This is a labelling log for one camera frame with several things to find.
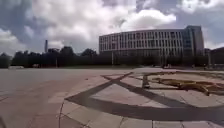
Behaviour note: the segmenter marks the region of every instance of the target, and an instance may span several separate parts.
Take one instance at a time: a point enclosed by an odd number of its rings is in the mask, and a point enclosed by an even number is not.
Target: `tall tower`
[[[48,52],[48,40],[45,41],[44,52]]]

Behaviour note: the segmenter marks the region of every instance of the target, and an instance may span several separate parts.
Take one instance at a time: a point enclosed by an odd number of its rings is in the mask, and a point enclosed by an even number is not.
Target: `sky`
[[[100,35],[202,26],[205,47],[224,46],[224,0],[0,0],[0,53],[71,46],[98,51]]]

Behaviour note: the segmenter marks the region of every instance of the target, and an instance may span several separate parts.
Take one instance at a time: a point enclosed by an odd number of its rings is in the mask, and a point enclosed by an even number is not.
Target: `greenery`
[[[10,57],[5,53],[0,55],[0,68],[8,68],[10,64]]]
[[[166,58],[159,58],[155,56],[142,57],[140,55],[120,56],[113,54],[97,54],[92,49],[84,50],[80,56],[73,52],[71,47],[65,46],[61,50],[49,49],[47,53],[34,52],[16,52],[12,60],[5,53],[0,56],[0,68],[8,68],[11,66],[23,66],[25,68],[124,68],[136,67],[138,65],[168,65],[173,66],[194,64],[195,66],[204,66],[207,64],[207,58],[204,56],[183,57],[168,56]]]

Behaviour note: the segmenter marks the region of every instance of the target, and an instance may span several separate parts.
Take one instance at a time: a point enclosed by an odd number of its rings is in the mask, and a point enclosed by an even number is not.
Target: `white cloud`
[[[32,28],[30,28],[29,26],[24,26],[24,30],[25,30],[25,33],[30,37],[30,38],[33,38],[34,36],[34,31]]]
[[[21,5],[23,0],[5,0],[5,6],[8,8],[8,9],[12,9],[16,6],[19,6]]]
[[[125,30],[149,29],[176,21],[174,14],[165,15],[159,10],[141,10],[130,15],[122,25]]]
[[[187,13],[194,13],[202,9],[217,9],[216,7],[224,5],[224,0],[182,0],[178,5],[183,11]]]
[[[61,49],[62,47],[64,47],[64,44],[62,43],[62,41],[49,41],[49,48],[58,48]]]
[[[12,55],[18,50],[25,50],[25,48],[26,46],[22,44],[9,30],[4,31],[0,28],[0,52]]]
[[[154,6],[158,1],[157,0],[145,0],[142,7],[143,9],[150,8]]]
[[[224,47],[224,42],[223,43],[214,43],[212,41],[205,41],[205,48],[216,49],[216,48],[220,48],[220,47]]]
[[[102,34],[152,28],[176,20],[174,14],[165,15],[155,9],[135,10],[136,0],[119,0],[116,6],[104,6],[102,0],[33,0],[26,14],[29,20],[46,27],[43,34],[49,40],[84,46],[98,46]]]

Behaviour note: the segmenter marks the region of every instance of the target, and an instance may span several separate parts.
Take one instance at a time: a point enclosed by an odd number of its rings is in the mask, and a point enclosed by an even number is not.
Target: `building facade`
[[[99,37],[100,54],[119,56],[194,56],[204,54],[200,26],[113,33]]]

